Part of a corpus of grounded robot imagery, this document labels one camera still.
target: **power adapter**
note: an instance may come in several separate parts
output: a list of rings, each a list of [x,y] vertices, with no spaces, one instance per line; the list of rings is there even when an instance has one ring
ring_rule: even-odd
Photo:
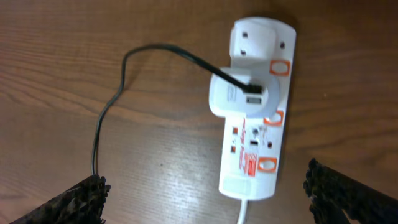
[[[245,221],[248,200],[275,193],[295,40],[295,29],[281,21],[240,19],[231,32],[231,68],[221,70],[262,86],[262,93],[211,78],[210,109],[225,118],[219,191],[242,200],[238,224]]]

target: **wooden table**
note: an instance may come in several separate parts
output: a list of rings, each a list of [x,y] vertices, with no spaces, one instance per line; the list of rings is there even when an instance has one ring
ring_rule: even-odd
[[[233,22],[265,11],[296,18],[297,54],[276,194],[251,203],[247,223],[313,223],[302,187],[313,157],[398,198],[395,2],[0,1],[0,222],[90,175],[129,49],[170,42],[225,66]],[[159,51],[128,64],[101,132],[103,218],[235,223],[240,202],[218,192],[224,120],[208,107],[210,74]]]

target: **usb port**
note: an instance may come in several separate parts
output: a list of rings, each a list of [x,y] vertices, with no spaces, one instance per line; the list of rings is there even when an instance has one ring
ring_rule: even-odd
[[[258,145],[259,145],[259,142],[257,142],[256,140],[251,140],[251,141],[250,141],[250,145],[251,145],[251,146],[258,146]]]
[[[247,97],[246,98],[247,103],[253,103],[253,104],[261,104],[261,98],[259,97]]]

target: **power strip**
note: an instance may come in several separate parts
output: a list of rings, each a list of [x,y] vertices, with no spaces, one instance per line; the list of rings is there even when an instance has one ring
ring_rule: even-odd
[[[242,200],[238,223],[244,222],[248,200],[275,194],[295,40],[295,29],[281,21],[240,19],[231,32],[231,68],[223,71],[242,82],[257,81],[266,90],[261,96],[234,93],[231,87],[220,88],[230,84],[217,76],[211,79],[210,109],[225,117],[219,191]],[[233,94],[238,100],[231,102]]]

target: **cable end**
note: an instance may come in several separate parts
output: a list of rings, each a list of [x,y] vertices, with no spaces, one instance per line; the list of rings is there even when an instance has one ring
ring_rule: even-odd
[[[253,93],[253,94],[261,94],[262,93],[262,86],[248,84],[247,88],[245,90],[243,90],[243,92],[245,92],[245,93]]]

